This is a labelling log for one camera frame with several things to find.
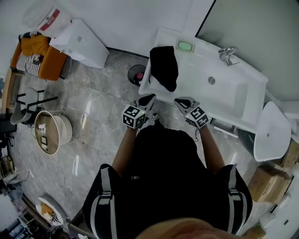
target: soap dish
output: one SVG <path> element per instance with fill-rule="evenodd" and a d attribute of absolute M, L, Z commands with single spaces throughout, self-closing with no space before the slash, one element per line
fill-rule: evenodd
<path fill-rule="evenodd" d="M 194 52 L 194 44 L 187 42 L 185 40 L 177 39 L 176 49 L 184 51 L 184 52 L 193 53 Z"/>

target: green soap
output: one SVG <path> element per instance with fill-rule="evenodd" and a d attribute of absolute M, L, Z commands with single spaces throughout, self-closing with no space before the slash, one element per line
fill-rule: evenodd
<path fill-rule="evenodd" d="M 192 44 L 188 43 L 188 42 L 179 42 L 178 43 L 178 48 L 185 50 L 185 51 L 191 51 L 192 50 Z"/>

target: black towel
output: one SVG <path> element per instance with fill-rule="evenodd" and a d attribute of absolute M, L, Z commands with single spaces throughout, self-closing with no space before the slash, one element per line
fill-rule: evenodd
<path fill-rule="evenodd" d="M 150 51 L 151 74 L 170 92 L 177 87 L 178 63 L 173 47 L 155 47 Z"/>

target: white cabinet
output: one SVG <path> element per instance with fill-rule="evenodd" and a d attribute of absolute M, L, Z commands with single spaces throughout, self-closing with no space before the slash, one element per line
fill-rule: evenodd
<path fill-rule="evenodd" d="M 109 51 L 80 19 L 74 19 L 59 37 L 52 38 L 50 45 L 74 60 L 95 68 L 104 68 Z"/>

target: marble floor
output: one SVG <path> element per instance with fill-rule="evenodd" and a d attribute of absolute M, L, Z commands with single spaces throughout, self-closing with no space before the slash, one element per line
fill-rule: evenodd
<path fill-rule="evenodd" d="M 43 105 L 46 110 L 60 109 L 73 127 L 73 139 L 60 148 L 55 156 L 45 155 L 37 146 L 31 129 L 18 124 L 11 154 L 21 179 L 26 196 L 37 201 L 47 194 L 55 199 L 68 217 L 73 218 L 82 207 L 85 197 L 103 163 L 111 164 L 126 127 L 121 124 L 124 106 L 138 95 L 138 87 L 127 79 L 129 68 L 135 64 L 147 64 L 147 59 L 111 51 L 103 70 L 89 68 L 72 61 L 68 80 L 56 82 L 39 79 L 26 74 L 20 92 L 26 87 L 45 90 L 42 97 L 58 96 L 58 100 Z M 184 130 L 194 140 L 195 128 L 184 122 L 183 115 L 175 106 L 157 101 L 154 111 L 158 112 L 168 128 Z M 249 183 L 259 165 L 245 150 L 238 139 L 210 128 L 226 164 L 237 163 L 237 168 L 246 183 Z M 198 154 L 204 161 L 200 137 L 196 142 Z M 248 225 L 272 206 L 254 203 Z"/>

